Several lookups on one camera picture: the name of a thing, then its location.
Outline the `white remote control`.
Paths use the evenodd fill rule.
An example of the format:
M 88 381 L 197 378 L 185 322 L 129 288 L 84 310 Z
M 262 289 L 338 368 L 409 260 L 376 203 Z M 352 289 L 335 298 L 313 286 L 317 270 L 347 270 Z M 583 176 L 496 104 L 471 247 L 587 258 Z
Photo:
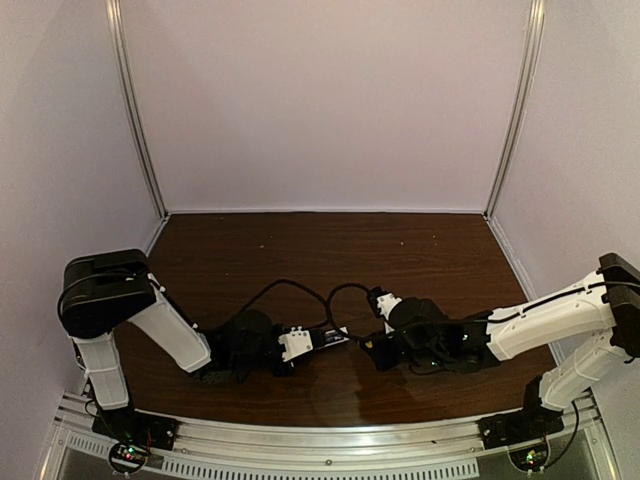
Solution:
M 338 330 L 323 330 L 321 332 L 321 347 L 325 348 L 328 346 L 332 346 L 335 344 L 340 344 L 349 341 L 348 329 L 346 327 L 341 327 Z

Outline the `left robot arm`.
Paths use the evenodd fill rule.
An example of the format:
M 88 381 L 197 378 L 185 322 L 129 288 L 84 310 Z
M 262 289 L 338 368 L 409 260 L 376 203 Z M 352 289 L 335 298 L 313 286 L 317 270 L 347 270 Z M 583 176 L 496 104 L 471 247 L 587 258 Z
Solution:
M 71 260 L 57 314 L 93 388 L 97 415 L 112 431 L 132 430 L 139 423 L 114 337 L 124 323 L 205 384 L 241 383 L 262 369 L 283 376 L 297 358 L 327 344 L 322 326 L 286 328 L 250 306 L 218 327 L 200 328 L 168 295 L 139 249 Z

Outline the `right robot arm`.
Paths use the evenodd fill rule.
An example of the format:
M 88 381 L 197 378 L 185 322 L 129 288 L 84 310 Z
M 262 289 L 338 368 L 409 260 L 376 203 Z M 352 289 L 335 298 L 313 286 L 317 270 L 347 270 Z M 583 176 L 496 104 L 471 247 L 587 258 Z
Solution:
M 639 356 L 639 270 L 616 253 L 583 279 L 538 300 L 452 320 L 430 299 L 376 290 L 382 332 L 360 340 L 379 371 L 402 363 L 461 374 L 493 368 L 545 344 L 588 339 L 529 387 L 530 410 L 561 412 L 616 367 Z

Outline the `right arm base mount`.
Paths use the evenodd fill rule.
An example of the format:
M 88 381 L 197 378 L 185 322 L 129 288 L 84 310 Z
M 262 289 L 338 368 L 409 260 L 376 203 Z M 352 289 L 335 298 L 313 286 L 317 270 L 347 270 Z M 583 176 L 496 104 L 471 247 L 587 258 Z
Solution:
M 537 376 L 527 384 L 523 406 L 519 410 L 486 416 L 477 421 L 483 447 L 486 450 L 508 447 L 512 466 L 527 475 L 543 473 L 554 466 L 571 446 L 578 429 L 574 427 L 564 449 L 551 459 L 549 436 L 564 429 L 563 411 L 542 406 L 541 380 L 542 377 Z

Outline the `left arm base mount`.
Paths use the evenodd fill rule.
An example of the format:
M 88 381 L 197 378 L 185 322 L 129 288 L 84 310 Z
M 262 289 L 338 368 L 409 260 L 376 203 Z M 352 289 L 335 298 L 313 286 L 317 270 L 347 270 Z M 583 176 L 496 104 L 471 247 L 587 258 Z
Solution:
M 128 478 L 150 463 L 154 449 L 173 449 L 179 425 L 176 419 L 139 412 L 132 403 L 106 410 L 98 404 L 92 385 L 87 394 L 85 412 L 93 418 L 91 431 L 114 441 L 107 462 L 116 474 Z

